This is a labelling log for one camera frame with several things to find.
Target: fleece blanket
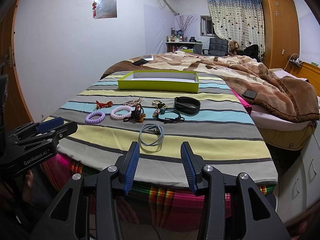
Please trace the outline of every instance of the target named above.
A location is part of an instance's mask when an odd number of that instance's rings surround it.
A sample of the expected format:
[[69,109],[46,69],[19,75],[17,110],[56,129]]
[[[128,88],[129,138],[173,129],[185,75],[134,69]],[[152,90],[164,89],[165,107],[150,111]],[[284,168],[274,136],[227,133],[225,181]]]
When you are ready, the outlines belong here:
[[251,105],[259,105],[289,122],[319,120],[314,87],[289,76],[277,78],[263,63],[247,56],[203,57],[182,51],[153,55],[143,67],[132,65],[141,57],[121,61],[107,69],[102,77],[118,71],[174,69],[219,75],[238,95],[247,89],[258,92]]

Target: person's hand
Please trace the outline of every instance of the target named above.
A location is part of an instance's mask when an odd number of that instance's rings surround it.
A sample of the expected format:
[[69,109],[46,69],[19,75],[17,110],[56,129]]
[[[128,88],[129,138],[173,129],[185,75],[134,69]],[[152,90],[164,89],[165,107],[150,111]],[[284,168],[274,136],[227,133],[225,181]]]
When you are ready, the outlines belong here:
[[[12,199],[13,196],[11,195],[10,192],[7,191],[3,183],[5,182],[2,182],[2,183],[0,182],[0,207],[6,210],[11,210],[11,207],[9,206],[7,199]],[[24,179],[24,185],[22,188],[22,199],[27,203],[30,202],[32,198],[33,185],[34,185],[33,174],[31,171],[27,171]]]

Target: smartphone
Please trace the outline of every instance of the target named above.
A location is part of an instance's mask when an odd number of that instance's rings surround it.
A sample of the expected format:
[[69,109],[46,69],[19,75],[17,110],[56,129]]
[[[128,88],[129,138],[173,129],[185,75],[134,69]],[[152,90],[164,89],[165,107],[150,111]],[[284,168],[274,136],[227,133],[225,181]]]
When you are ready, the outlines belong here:
[[148,63],[148,61],[147,61],[147,60],[144,60],[144,59],[139,59],[138,61],[135,61],[135,62],[133,62],[132,64],[135,65],[135,66],[137,66],[137,67],[139,67],[140,65],[143,65],[143,64],[145,64],[145,63]]
[[247,89],[246,91],[244,91],[242,93],[242,96],[244,98],[254,100],[256,98],[257,94],[258,94],[258,92],[250,90],[250,89]]

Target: black elastic hair tie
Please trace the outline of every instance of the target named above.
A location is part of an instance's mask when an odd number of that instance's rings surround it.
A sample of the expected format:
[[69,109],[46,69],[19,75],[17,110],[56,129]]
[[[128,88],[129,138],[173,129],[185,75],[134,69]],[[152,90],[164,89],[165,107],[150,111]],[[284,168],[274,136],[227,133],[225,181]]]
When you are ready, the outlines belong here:
[[159,114],[157,115],[157,120],[158,121],[161,121],[161,122],[163,122],[163,123],[172,123],[172,122],[183,122],[184,121],[184,117],[182,117],[181,116],[181,114],[177,111],[177,110],[175,110],[175,109],[173,109],[173,108],[167,108],[166,110],[165,110],[165,112],[172,112],[172,113],[175,113],[175,114],[177,114],[178,115],[178,117],[176,117],[176,118],[168,118],[168,117],[165,117],[164,119],[162,119],[162,118],[160,118],[159,117]]

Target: pink coil hair tie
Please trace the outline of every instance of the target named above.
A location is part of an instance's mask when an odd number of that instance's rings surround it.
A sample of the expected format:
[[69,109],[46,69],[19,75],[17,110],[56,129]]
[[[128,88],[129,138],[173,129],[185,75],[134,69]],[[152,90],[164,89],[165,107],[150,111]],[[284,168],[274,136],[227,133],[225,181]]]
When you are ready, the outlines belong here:
[[[98,119],[90,119],[95,115],[101,115],[100,118]],[[106,117],[106,114],[102,111],[95,111],[92,112],[91,114],[88,114],[87,117],[85,118],[85,122],[86,123],[100,123],[104,120],[104,118]]]
[[[126,110],[129,113],[124,114],[124,115],[115,114],[116,112],[121,111],[121,110]],[[112,109],[112,111],[110,113],[110,116],[113,119],[116,119],[116,120],[123,120],[125,117],[130,117],[131,116],[131,111],[132,111],[132,108],[130,106],[118,106],[115,109]]]

